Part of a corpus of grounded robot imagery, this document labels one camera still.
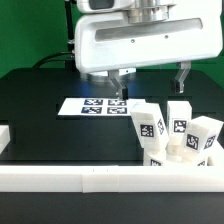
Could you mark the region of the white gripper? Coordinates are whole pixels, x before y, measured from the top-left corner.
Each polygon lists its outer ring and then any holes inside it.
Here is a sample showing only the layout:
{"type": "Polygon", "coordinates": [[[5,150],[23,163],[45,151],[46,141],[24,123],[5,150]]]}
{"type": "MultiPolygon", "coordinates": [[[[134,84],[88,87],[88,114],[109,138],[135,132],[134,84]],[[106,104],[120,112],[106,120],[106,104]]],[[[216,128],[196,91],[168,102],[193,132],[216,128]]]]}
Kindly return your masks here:
{"type": "Polygon", "coordinates": [[[144,24],[130,24],[125,12],[84,16],[75,31],[76,67],[82,73],[109,71],[118,97],[127,100],[118,69],[179,62],[171,84],[182,94],[190,61],[216,57],[222,49],[220,14],[215,6],[182,7],[167,21],[144,24]]]}

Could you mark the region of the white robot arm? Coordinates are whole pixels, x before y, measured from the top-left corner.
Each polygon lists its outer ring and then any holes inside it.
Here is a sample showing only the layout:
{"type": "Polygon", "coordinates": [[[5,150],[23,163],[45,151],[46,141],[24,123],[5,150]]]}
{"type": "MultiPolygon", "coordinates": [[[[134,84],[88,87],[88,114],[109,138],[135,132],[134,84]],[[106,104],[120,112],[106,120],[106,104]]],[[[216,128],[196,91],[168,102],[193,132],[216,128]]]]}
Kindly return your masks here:
{"type": "Polygon", "coordinates": [[[121,69],[177,63],[173,87],[181,93],[191,62],[223,48],[222,0],[77,0],[77,8],[76,68],[106,74],[121,99],[121,69]]]}

